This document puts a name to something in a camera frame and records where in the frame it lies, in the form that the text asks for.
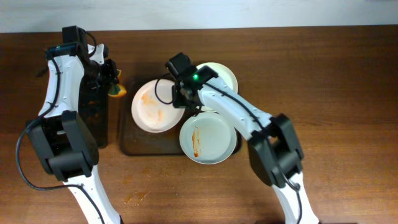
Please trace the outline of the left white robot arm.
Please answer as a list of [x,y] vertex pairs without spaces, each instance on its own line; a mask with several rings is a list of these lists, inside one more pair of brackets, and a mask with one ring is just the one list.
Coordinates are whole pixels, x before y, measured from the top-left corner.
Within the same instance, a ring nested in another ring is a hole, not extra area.
[[107,132],[108,92],[121,90],[120,71],[104,44],[77,41],[45,53],[49,82],[38,117],[27,123],[27,135],[44,171],[69,189],[88,223],[122,223],[101,183],[98,138]]

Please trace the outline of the pinkish white plate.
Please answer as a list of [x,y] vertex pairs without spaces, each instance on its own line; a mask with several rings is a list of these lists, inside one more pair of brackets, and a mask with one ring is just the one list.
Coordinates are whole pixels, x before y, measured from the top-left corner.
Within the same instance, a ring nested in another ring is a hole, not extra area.
[[131,103],[135,124],[149,133],[161,133],[174,127],[185,110],[174,108],[158,100],[155,94],[157,80],[151,80],[138,89]]

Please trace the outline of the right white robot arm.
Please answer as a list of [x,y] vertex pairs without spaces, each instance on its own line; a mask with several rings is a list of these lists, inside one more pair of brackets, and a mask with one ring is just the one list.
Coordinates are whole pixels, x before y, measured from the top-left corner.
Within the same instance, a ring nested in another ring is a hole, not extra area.
[[274,189],[285,222],[319,223],[303,184],[303,151],[291,120],[257,109],[207,66],[167,68],[175,79],[175,107],[209,107],[247,141],[251,169]]

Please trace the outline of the black rectangular tray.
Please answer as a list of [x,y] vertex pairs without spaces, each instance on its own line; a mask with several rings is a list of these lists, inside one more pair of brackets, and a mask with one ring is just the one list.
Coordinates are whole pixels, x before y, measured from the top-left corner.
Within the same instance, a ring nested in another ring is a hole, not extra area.
[[96,82],[80,83],[78,113],[100,149],[108,145],[108,90]]

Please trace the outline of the pale green plate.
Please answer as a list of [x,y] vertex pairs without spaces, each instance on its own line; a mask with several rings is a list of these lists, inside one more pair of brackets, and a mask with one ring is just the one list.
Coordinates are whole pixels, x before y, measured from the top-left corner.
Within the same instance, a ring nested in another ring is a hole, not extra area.
[[230,125],[218,113],[200,113],[184,122],[179,134],[184,154],[204,165],[213,165],[232,155],[238,137]]

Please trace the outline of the brown serving tray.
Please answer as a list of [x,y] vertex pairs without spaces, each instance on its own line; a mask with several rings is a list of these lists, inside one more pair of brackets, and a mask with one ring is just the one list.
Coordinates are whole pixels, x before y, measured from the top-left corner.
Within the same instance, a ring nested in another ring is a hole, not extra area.
[[155,77],[133,77],[127,83],[127,95],[119,110],[119,147],[128,156],[182,156],[179,133],[186,120],[198,114],[198,110],[186,110],[181,120],[170,130],[149,133],[142,130],[133,120],[131,105],[134,95]]

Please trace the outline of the cream white plate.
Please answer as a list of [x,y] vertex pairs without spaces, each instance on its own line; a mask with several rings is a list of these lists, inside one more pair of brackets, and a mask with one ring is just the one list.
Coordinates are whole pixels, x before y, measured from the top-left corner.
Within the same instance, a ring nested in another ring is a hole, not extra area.
[[238,81],[234,75],[234,73],[225,65],[216,62],[206,62],[197,65],[197,69],[208,66],[212,70],[214,70],[220,78],[224,80],[224,82],[235,92],[238,93]]

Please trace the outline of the orange green sponge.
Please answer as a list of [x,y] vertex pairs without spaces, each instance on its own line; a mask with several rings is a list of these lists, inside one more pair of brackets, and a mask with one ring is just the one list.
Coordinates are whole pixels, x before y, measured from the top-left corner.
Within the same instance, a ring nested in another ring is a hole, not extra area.
[[108,79],[105,82],[105,85],[108,88],[108,96],[112,98],[121,98],[127,93],[125,86],[120,84],[120,76],[121,71],[119,69],[113,68],[111,69]]

